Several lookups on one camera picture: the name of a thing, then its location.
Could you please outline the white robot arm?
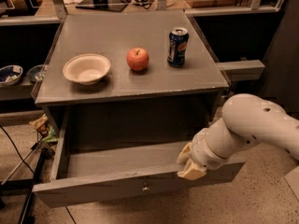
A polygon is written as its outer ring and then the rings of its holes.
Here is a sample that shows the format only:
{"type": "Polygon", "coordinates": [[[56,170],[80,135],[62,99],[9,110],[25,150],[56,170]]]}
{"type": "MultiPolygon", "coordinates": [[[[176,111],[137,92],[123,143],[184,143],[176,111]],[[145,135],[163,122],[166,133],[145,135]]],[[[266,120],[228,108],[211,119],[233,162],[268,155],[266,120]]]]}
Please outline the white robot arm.
{"type": "Polygon", "coordinates": [[[179,153],[178,176],[196,180],[222,167],[236,152],[266,143],[299,159],[299,120],[270,101],[251,94],[230,97],[221,118],[197,133],[179,153]]]}

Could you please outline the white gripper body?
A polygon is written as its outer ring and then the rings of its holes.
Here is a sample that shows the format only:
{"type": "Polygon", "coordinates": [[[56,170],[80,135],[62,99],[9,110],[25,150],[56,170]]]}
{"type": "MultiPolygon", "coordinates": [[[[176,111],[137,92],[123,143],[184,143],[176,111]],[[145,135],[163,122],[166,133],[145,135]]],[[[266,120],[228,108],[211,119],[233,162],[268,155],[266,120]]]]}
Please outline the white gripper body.
{"type": "Polygon", "coordinates": [[[192,141],[187,143],[180,151],[177,157],[177,164],[183,164],[191,160],[208,170],[216,170],[222,167],[228,161],[228,158],[222,158],[212,151],[207,144],[206,135],[207,128],[197,133],[192,141]]]}

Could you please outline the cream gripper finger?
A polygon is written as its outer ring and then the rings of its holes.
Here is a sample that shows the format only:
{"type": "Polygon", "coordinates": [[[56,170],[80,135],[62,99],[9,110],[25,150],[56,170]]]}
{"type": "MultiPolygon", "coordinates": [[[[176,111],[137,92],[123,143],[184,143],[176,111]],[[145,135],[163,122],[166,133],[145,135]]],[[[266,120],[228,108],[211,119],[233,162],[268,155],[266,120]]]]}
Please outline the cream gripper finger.
{"type": "Polygon", "coordinates": [[[188,159],[183,170],[178,172],[178,177],[186,180],[196,180],[206,175],[206,167],[188,159]]]}

